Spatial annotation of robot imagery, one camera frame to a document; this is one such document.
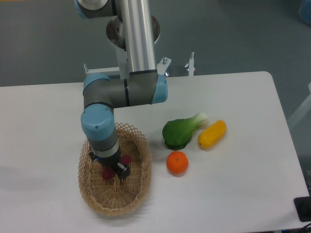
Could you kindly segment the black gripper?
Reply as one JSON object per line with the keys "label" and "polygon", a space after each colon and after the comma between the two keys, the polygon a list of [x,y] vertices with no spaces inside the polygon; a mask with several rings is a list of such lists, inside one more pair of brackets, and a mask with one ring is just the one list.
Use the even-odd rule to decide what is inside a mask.
{"label": "black gripper", "polygon": [[131,173],[130,166],[121,163],[121,153],[119,151],[107,158],[98,157],[92,151],[88,154],[92,161],[95,160],[103,166],[110,167],[121,180],[125,180]]}

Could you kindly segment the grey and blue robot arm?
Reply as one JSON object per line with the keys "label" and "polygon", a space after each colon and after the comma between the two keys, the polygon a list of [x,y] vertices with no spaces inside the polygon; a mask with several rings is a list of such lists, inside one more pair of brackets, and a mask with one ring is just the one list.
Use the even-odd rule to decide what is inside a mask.
{"label": "grey and blue robot arm", "polygon": [[84,110],[81,126],[86,135],[92,160],[126,179],[130,167],[121,160],[114,109],[166,101],[167,81],[157,70],[154,44],[159,26],[146,0],[77,0],[75,7],[86,18],[111,17],[118,48],[126,54],[125,68],[119,79],[101,72],[84,79]]}

